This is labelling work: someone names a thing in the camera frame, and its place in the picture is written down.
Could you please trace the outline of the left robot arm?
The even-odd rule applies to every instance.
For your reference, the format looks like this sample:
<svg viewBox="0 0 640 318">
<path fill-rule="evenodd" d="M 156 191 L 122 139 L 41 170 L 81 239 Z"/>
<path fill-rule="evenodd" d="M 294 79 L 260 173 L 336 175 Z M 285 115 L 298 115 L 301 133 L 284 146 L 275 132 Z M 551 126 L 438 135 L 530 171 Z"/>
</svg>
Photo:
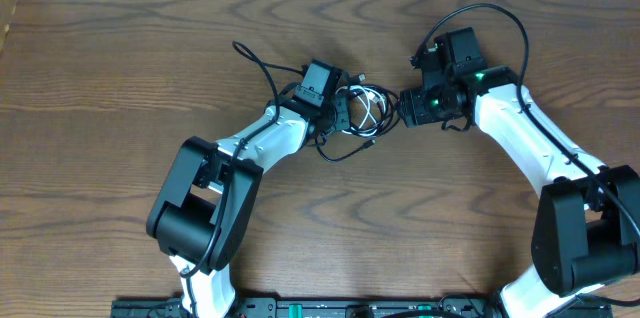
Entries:
<svg viewBox="0 0 640 318">
<path fill-rule="evenodd" d="M 336 97 L 348 74 L 313 60 L 301 82 L 276 93 L 260 118 L 215 142 L 180 147 L 146 222 L 147 234 L 176 267 L 181 307 L 192 317 L 223 317 L 236 292 L 230 262 L 240 247 L 263 175 L 340 123 Z"/>
</svg>

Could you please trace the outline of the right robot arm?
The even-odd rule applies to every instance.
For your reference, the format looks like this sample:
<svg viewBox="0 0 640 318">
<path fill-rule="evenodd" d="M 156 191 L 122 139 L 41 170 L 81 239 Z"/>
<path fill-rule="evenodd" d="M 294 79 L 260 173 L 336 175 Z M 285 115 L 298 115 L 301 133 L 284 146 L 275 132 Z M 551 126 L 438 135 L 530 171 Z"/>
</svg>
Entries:
<svg viewBox="0 0 640 318">
<path fill-rule="evenodd" d="M 539 198 L 532 265 L 486 303 L 487 317 L 551 317 L 639 272 L 639 175 L 611 168 L 565 135 L 532 100 L 519 75 L 491 67 L 472 28 L 420 45 L 410 59 L 422 84 L 402 91 L 409 127 L 455 119 L 490 136 Z"/>
</svg>

